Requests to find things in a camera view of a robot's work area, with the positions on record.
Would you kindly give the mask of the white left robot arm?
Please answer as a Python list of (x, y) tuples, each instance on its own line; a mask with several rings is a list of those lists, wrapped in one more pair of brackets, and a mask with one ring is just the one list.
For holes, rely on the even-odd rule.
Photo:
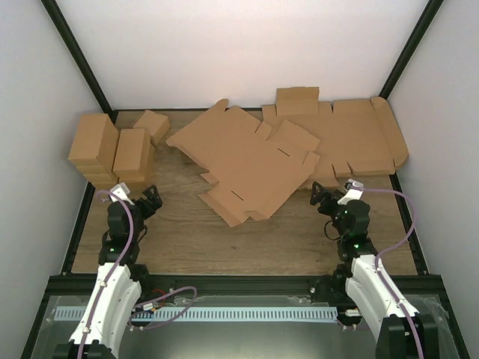
[(123, 182), (98, 193), (111, 203), (97, 278), (79, 324), (67, 343), (55, 347), (54, 358), (117, 358), (134, 304), (153, 293), (147, 267), (136, 260), (139, 242), (147, 232), (144, 221), (162, 206), (157, 187), (147, 187), (136, 200), (129, 198), (130, 190)]

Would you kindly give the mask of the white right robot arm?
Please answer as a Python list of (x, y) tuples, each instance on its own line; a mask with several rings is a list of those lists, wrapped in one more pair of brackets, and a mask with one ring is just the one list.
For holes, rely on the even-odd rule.
[(368, 236), (370, 206), (361, 198), (366, 190), (353, 179), (344, 191), (330, 191), (318, 182), (311, 188), (310, 204), (338, 232), (334, 240), (341, 264), (330, 280), (333, 294), (356, 305), (376, 341), (376, 358), (438, 358), (436, 321), (406, 299)]

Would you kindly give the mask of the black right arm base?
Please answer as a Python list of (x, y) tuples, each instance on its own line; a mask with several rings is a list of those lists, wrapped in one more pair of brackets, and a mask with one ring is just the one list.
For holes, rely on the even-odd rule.
[(346, 293), (346, 279), (349, 277), (350, 268), (342, 263), (331, 275), (314, 278), (309, 284), (311, 300), (330, 305), (351, 304), (353, 301)]

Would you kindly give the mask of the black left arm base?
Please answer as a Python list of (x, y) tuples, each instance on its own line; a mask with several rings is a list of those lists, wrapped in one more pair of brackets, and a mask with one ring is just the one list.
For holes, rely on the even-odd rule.
[(168, 294), (170, 290), (174, 290), (175, 282), (169, 276), (151, 274), (146, 265), (135, 264), (129, 267), (131, 270), (131, 278), (134, 282), (138, 282), (141, 287), (141, 294), (137, 303), (158, 298), (161, 295)]

